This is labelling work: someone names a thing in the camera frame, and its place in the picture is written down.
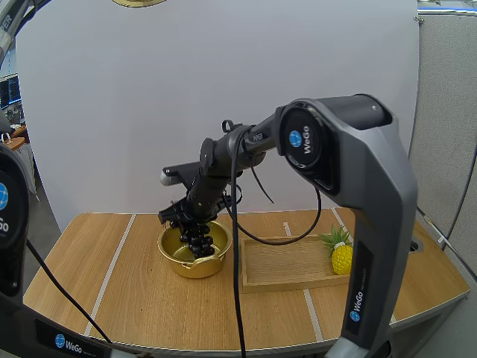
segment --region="grape bunch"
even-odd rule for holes
[[[210,227],[207,225],[186,227],[180,236],[180,241],[189,243],[189,250],[196,259],[210,256],[215,253],[215,250],[212,247],[213,239],[207,236],[208,233],[210,233]]]

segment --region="pot handle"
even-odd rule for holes
[[[201,263],[206,263],[208,261],[222,261],[223,257],[219,257],[217,254],[213,254],[207,257],[201,257],[199,259],[194,260],[193,263],[183,263],[182,266],[186,269],[193,269],[195,266],[200,265]]]

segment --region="wooden tabletop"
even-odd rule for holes
[[[18,137],[18,136],[21,136],[24,132],[26,132],[27,130],[27,126],[26,125],[22,125],[20,127],[18,127],[14,132],[13,134],[10,135],[11,138],[15,138],[15,137]]]
[[[25,144],[25,138],[23,138],[23,137],[12,138],[11,141],[4,142],[3,144],[5,144],[12,151],[15,151],[16,149],[20,148],[22,145]]]
[[[315,211],[241,214],[239,221],[258,236],[306,230]],[[218,220],[228,227],[228,216]],[[341,220],[354,234],[348,209],[323,210],[314,233],[328,233]],[[233,303],[233,256],[214,276],[190,280],[175,274],[157,248],[163,230],[155,215],[82,214],[75,218],[46,263],[65,289],[92,313],[116,342],[181,350],[238,350]],[[432,238],[416,223],[422,252],[409,255],[394,310],[397,321],[412,320],[469,286]],[[310,290],[241,294],[247,349],[321,342],[339,336],[348,285]],[[24,302],[81,334],[99,337],[87,320],[40,270]]]

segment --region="pineapple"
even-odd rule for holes
[[[331,225],[331,233],[320,234],[324,244],[331,249],[330,257],[333,270],[337,274],[349,274],[351,272],[351,260],[353,258],[353,247],[350,241],[350,233],[343,232],[343,227],[338,230]]]

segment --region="gray robot arm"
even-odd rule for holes
[[[164,168],[163,183],[186,197],[159,212],[161,222],[207,222],[221,207],[232,149],[246,132],[238,171],[279,155],[305,180],[356,213],[353,268],[341,337],[329,358],[372,357],[387,341],[417,203],[417,181],[399,140],[397,118],[368,95],[298,99],[257,126],[235,125],[206,139],[200,162]]]

